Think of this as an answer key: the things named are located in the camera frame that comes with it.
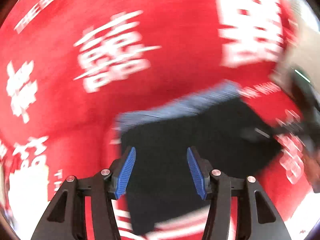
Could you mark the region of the person's right hand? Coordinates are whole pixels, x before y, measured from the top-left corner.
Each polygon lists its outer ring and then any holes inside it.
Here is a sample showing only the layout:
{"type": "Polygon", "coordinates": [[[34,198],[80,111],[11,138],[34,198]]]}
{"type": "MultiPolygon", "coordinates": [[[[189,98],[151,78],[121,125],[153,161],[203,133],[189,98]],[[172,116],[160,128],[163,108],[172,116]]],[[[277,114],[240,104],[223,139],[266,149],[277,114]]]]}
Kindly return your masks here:
{"type": "Polygon", "coordinates": [[[304,173],[314,193],[319,193],[319,146],[310,137],[302,140],[304,173]]]}

